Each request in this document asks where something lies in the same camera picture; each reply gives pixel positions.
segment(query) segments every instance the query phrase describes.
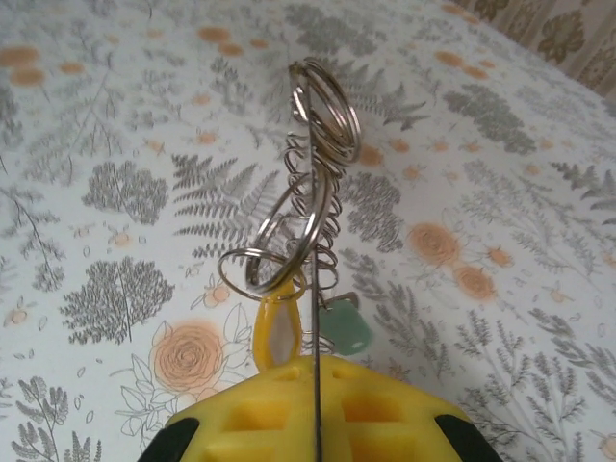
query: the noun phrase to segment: patterned cloth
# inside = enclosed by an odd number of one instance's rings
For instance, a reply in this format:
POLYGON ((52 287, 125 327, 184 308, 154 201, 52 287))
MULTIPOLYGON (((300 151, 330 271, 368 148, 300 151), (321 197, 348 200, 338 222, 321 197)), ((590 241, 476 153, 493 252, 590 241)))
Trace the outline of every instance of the patterned cloth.
POLYGON ((0 1, 3 460, 137 460, 255 374, 257 303, 216 263, 286 186, 308 55, 364 127, 336 294, 373 340, 349 359, 507 461, 614 459, 616 111, 443 6, 0 1))

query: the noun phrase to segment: orange rose print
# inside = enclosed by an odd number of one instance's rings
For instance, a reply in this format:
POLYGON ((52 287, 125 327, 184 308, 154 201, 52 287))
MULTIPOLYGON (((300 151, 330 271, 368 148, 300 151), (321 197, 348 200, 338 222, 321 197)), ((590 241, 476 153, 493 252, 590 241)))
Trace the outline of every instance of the orange rose print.
POLYGON ((64 74, 81 74, 84 70, 84 65, 81 63, 60 64, 60 71, 64 74))
POLYGON ((206 106, 212 101, 212 98, 207 93, 199 93, 192 97, 192 104, 194 106, 206 106))
POLYGON ((40 69, 16 69, 9 81, 16 87, 38 87, 45 80, 45 74, 40 69))
POLYGON ((509 268, 513 266, 513 258, 511 258, 511 255, 502 250, 500 247, 488 248, 488 258, 490 258, 493 263, 501 268, 509 268))
POLYGON ((485 72, 485 70, 474 67, 472 65, 466 65, 462 70, 464 70, 465 74, 470 75, 477 80, 485 80, 488 78, 488 74, 485 72))
POLYGON ((552 149, 554 147, 554 143, 551 142, 550 140, 546 140, 545 138, 543 138, 541 142, 539 143, 539 146, 542 149, 552 149))
POLYGON ((406 142, 405 140, 390 140, 389 145, 392 147, 392 149, 394 149, 394 151, 399 152, 400 154, 404 154, 409 151, 408 142, 406 142))
POLYGON ((223 43, 231 39, 231 33, 223 27, 202 27, 197 33, 202 40, 211 43, 223 43))
POLYGON ((383 155, 374 146, 364 144, 359 155, 359 163, 365 167, 378 167, 383 163, 383 155))
POLYGON ((264 40, 262 38, 254 38, 250 41, 250 44, 254 47, 254 48, 259 48, 259 49, 264 49, 268 47, 268 41, 264 40))
POLYGON ((475 300, 488 301, 496 294, 492 278, 484 274, 479 268, 462 267, 456 269, 453 272, 453 277, 460 290, 475 300))
POLYGON ((441 9, 449 14, 463 14, 464 9, 462 7, 458 7, 457 5, 453 5, 452 3, 447 3, 441 7, 441 9))
POLYGON ((451 53, 450 51, 437 51, 434 53, 434 57, 441 63, 452 67, 459 67, 464 64, 464 60, 459 55, 451 53))
POLYGON ((175 327, 153 348, 153 372, 173 392, 205 398, 222 373, 222 345, 213 324, 175 327))
POLYGON ((10 46, 0 50, 1 67, 22 67, 39 59, 36 48, 27 45, 10 46))
POLYGON ((420 223, 407 236, 409 245, 432 265, 455 262, 460 255, 460 245, 450 231, 433 223, 420 223))
POLYGON ((236 43, 221 43, 218 46, 218 51, 221 55, 233 58, 244 54, 244 49, 236 43))
POLYGON ((538 166, 534 165, 534 164, 530 164, 528 166, 526 166, 525 170, 526 174, 531 175, 531 176, 536 176, 539 173, 541 173, 541 168, 539 168, 538 166))

